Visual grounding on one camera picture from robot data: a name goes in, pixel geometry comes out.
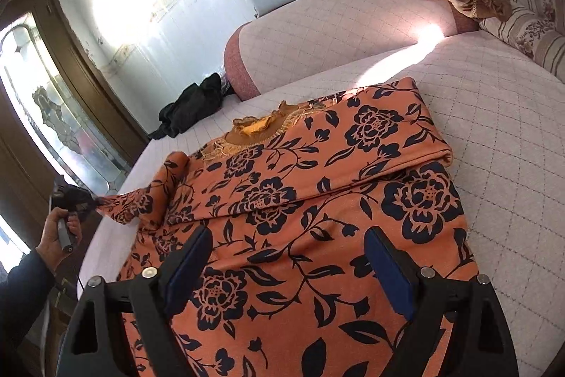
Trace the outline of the dark sleeve left forearm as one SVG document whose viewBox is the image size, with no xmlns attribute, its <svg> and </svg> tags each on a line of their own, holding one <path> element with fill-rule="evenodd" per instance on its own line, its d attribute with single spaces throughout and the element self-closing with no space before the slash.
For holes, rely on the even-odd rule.
<svg viewBox="0 0 565 377">
<path fill-rule="evenodd" d="M 55 277 L 36 250 L 32 250 L 1 282 L 1 361 L 12 359 L 41 313 Z"/>
</svg>

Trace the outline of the person's left hand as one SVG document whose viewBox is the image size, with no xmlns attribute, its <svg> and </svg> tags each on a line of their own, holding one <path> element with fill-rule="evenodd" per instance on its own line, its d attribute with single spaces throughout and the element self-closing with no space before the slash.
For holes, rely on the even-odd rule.
<svg viewBox="0 0 565 377">
<path fill-rule="evenodd" d="M 82 225 L 78 215 L 62 208 L 54 208 L 46 217 L 40 243 L 35 248 L 52 273 L 55 273 L 62 261 L 68 257 L 58 240 L 58 221 L 60 219 L 66 221 L 70 233 L 75 235 L 76 243 L 80 244 L 82 241 Z"/>
</svg>

